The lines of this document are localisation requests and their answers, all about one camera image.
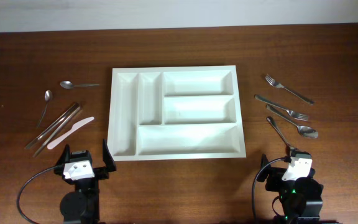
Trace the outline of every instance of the fork tines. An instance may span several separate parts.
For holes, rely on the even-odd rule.
[[[268,81],[269,83],[273,83],[273,82],[274,82],[274,79],[273,79],[269,74],[266,75],[265,79],[266,79],[266,81]]]
[[[305,114],[299,114],[298,119],[302,120],[302,121],[307,121],[307,120],[309,120],[309,116],[305,115]]]

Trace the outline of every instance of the wooden tabletop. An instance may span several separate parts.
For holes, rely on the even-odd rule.
[[[266,122],[271,115],[294,146],[313,156],[315,179],[324,185],[321,219],[358,223],[358,24],[0,34],[0,223],[25,223],[16,195],[27,179],[56,163],[64,144],[89,150],[94,166],[104,165],[112,68],[208,65],[237,67],[247,158],[117,162],[117,172],[100,182],[101,221],[251,221],[251,185],[261,155],[285,155],[284,143]],[[315,105],[271,87],[266,73]],[[62,80],[101,85],[65,90]],[[36,129],[45,90],[53,100]],[[301,137],[255,100],[257,93],[310,115],[302,124],[317,129],[319,138]],[[32,158],[37,147],[24,146],[74,101],[83,111],[62,133],[74,121],[95,120]],[[60,223],[59,203],[72,190],[59,176],[45,174],[24,190],[22,209],[37,222]],[[277,195],[257,184],[260,218],[273,218]],[[279,203],[275,208],[282,212]]]

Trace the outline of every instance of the white cutlery tray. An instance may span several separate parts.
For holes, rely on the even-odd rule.
[[[115,161],[245,157],[236,66],[114,68]]]

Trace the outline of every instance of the spoon bowl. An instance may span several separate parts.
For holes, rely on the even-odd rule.
[[[70,81],[62,81],[60,82],[60,86],[67,90],[71,90],[72,88],[74,88],[74,84],[72,84]]]
[[[306,138],[312,138],[312,139],[318,138],[318,132],[309,126],[299,125],[298,132],[300,135]]]
[[[47,91],[45,92],[45,101],[46,101],[46,102],[49,102],[52,98],[53,98],[53,96],[52,96],[52,91],[47,90]]]

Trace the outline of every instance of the silver fork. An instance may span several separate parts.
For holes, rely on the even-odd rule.
[[[302,96],[301,94],[299,94],[299,93],[297,93],[297,92],[295,92],[295,91],[293,91],[293,90],[291,90],[291,89],[289,89],[289,88],[283,86],[281,83],[279,83],[279,82],[277,82],[276,80],[274,80],[274,78],[272,78],[270,75],[267,74],[266,77],[265,77],[265,79],[266,79],[266,81],[267,81],[269,84],[271,84],[273,87],[275,87],[275,88],[283,88],[283,89],[289,91],[290,93],[294,94],[295,96],[301,98],[303,101],[307,102],[308,104],[310,104],[310,105],[313,105],[313,104],[314,104],[314,101],[313,101],[313,100],[308,99],[308,98]]]
[[[298,120],[301,120],[301,121],[309,120],[308,115],[301,114],[301,113],[298,113],[298,112],[293,111],[293,110],[289,110],[288,108],[286,108],[286,107],[284,107],[284,106],[282,106],[282,105],[280,105],[278,103],[271,102],[270,100],[265,99],[265,98],[263,98],[262,96],[260,96],[258,94],[255,95],[255,99],[260,100],[262,102],[265,102],[267,104],[270,104],[272,106],[275,106],[277,108],[280,108],[281,110],[285,110],[288,113],[288,115],[290,115],[292,118],[295,118],[295,119],[298,119]]]

